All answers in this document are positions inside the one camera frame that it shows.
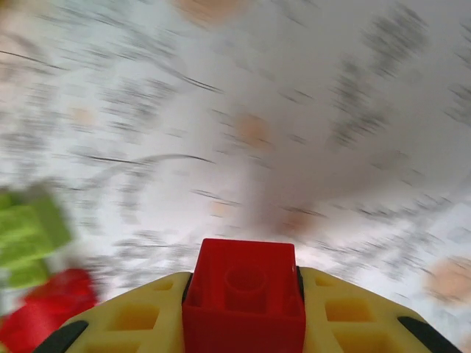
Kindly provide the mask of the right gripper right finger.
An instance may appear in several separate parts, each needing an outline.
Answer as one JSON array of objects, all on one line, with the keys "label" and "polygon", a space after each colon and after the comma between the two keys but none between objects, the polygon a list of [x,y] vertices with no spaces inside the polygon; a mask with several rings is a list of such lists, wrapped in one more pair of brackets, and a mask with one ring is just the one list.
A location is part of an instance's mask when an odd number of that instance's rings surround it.
[{"label": "right gripper right finger", "polygon": [[304,352],[459,352],[413,310],[314,268],[299,267]]}]

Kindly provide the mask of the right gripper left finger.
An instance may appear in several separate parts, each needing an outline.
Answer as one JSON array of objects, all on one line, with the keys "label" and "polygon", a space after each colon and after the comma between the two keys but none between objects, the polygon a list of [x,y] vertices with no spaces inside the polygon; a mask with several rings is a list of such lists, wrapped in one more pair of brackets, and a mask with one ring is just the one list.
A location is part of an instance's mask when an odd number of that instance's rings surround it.
[{"label": "right gripper left finger", "polygon": [[184,352],[182,303],[192,274],[142,285],[69,319],[36,352]]}]

